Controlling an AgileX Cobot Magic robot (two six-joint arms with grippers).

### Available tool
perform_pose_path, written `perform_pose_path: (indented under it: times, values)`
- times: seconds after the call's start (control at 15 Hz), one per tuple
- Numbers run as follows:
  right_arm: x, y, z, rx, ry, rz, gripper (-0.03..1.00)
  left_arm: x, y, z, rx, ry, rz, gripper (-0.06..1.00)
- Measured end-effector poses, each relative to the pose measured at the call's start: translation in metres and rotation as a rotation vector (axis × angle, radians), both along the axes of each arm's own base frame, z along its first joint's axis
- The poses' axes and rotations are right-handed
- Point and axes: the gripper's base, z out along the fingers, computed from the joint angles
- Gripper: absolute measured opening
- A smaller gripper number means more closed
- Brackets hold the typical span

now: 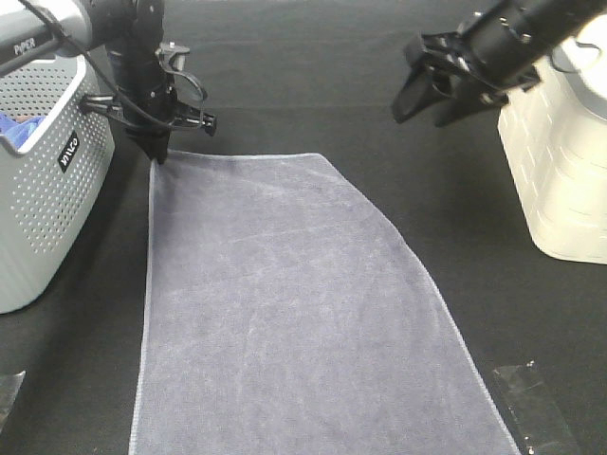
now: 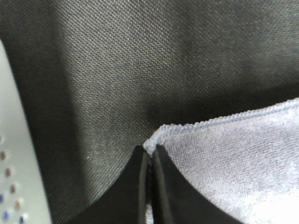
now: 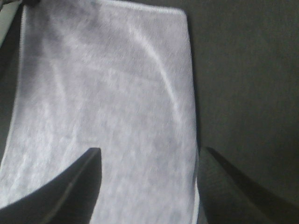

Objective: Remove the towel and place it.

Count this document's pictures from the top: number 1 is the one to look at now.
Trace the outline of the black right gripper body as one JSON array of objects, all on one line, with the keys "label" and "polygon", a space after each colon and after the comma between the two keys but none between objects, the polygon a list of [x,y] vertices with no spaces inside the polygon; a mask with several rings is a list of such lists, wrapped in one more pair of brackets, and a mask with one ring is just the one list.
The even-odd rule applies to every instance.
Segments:
[{"label": "black right gripper body", "polygon": [[531,54],[532,35],[520,1],[501,1],[455,31],[420,33],[405,47],[411,71],[435,66],[450,79],[483,86],[490,95],[540,82]]}]

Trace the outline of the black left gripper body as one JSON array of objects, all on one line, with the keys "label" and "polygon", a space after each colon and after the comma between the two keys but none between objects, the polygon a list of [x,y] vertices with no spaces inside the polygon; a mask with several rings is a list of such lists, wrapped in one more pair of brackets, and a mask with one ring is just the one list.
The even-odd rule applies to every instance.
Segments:
[{"label": "black left gripper body", "polygon": [[161,43],[160,30],[131,28],[106,46],[127,127],[202,130],[212,137],[217,117],[202,110],[208,97],[202,82],[185,68],[166,72],[156,55]]}]

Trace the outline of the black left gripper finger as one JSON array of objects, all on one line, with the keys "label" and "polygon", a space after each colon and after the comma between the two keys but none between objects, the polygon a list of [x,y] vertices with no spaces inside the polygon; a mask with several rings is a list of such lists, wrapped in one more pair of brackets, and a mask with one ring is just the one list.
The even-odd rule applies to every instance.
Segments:
[{"label": "black left gripper finger", "polygon": [[134,141],[147,157],[163,164],[168,156],[168,144],[171,131],[156,127],[126,128],[127,136]]}]

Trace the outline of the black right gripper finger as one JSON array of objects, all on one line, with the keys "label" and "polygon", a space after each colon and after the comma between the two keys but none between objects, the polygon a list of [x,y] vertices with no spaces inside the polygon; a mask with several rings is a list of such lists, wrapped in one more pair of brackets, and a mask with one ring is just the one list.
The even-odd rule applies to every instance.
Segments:
[{"label": "black right gripper finger", "polygon": [[436,127],[446,127],[496,106],[496,99],[483,87],[461,84],[455,90],[453,98],[440,103],[436,108],[433,122]]},{"label": "black right gripper finger", "polygon": [[402,124],[450,96],[451,80],[445,71],[435,66],[416,66],[393,100],[393,119]]}]

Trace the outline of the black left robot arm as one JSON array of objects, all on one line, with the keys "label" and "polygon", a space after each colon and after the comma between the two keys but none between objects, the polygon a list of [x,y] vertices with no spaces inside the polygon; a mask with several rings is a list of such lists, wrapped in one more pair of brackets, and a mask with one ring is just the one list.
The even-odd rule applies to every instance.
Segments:
[{"label": "black left robot arm", "polygon": [[91,62],[90,51],[102,46],[113,75],[90,65],[111,92],[82,96],[82,113],[121,124],[159,164],[167,158],[173,132],[214,136],[217,119],[201,108],[208,94],[184,69],[189,48],[164,39],[164,2],[25,1],[22,6],[1,34],[2,75],[50,54]]}]

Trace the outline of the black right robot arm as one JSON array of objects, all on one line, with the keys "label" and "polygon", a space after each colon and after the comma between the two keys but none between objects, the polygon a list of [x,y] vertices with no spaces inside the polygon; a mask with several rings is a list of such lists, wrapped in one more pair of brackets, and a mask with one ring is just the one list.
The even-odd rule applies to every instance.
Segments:
[{"label": "black right robot arm", "polygon": [[535,63],[605,12],[603,1],[499,1],[458,29],[420,33],[404,48],[410,73],[391,105],[402,124],[437,108],[434,124],[508,105],[540,83]]}]

